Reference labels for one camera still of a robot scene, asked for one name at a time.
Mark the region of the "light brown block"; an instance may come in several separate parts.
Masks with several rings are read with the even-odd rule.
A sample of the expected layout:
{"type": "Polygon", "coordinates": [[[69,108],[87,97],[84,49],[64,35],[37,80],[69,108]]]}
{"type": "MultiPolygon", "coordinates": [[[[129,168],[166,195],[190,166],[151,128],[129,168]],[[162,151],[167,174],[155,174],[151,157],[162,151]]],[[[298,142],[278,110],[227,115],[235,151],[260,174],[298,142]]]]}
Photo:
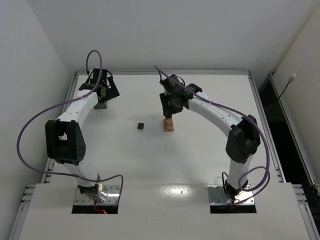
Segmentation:
{"type": "Polygon", "coordinates": [[[166,119],[165,119],[165,122],[166,122],[167,125],[173,125],[173,120],[172,120],[172,118],[166,118],[166,119]]]}

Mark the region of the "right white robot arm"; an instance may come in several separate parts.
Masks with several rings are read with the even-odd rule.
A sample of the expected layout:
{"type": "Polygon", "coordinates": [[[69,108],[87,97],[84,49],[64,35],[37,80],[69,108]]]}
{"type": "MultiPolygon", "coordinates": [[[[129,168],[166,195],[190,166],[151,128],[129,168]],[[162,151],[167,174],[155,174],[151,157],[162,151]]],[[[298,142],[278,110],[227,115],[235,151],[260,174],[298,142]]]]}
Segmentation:
{"type": "Polygon", "coordinates": [[[241,176],[249,170],[253,155],[261,144],[257,129],[239,114],[213,105],[213,101],[202,88],[191,83],[180,83],[175,74],[161,79],[164,91],[159,95],[163,115],[166,119],[190,110],[207,119],[227,137],[225,151],[230,157],[229,173],[224,183],[224,192],[232,200],[248,184],[248,178],[241,176]]]}

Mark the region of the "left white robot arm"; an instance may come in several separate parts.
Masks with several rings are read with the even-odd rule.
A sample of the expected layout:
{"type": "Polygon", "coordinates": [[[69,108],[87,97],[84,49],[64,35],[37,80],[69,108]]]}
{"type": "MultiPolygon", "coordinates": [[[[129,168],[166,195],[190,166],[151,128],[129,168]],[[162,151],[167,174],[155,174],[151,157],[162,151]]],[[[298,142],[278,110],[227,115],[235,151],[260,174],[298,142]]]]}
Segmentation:
{"type": "Polygon", "coordinates": [[[85,160],[86,144],[81,126],[92,109],[107,109],[108,101],[119,95],[112,73],[94,68],[78,89],[77,100],[56,120],[48,120],[45,124],[48,157],[75,175],[80,193],[96,203],[106,201],[108,189],[99,182],[99,174],[85,160]]]}

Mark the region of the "smoky transparent plastic box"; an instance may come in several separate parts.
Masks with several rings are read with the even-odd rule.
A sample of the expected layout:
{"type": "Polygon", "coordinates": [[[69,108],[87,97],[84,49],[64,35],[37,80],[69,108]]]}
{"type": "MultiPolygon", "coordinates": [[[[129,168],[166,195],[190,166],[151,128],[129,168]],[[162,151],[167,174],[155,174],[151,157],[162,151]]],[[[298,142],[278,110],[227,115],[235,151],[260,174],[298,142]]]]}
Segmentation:
{"type": "Polygon", "coordinates": [[[108,102],[98,102],[93,108],[95,110],[105,110],[108,108],[108,102]]]}

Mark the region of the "small dark wood cube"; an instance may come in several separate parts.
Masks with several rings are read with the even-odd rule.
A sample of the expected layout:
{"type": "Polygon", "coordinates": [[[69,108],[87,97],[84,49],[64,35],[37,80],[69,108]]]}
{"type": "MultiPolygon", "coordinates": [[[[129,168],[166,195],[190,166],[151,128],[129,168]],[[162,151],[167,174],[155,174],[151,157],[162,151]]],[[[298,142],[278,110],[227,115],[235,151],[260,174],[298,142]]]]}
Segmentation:
{"type": "Polygon", "coordinates": [[[143,130],[144,129],[145,124],[143,122],[139,122],[137,125],[137,129],[138,130],[143,130]]]}

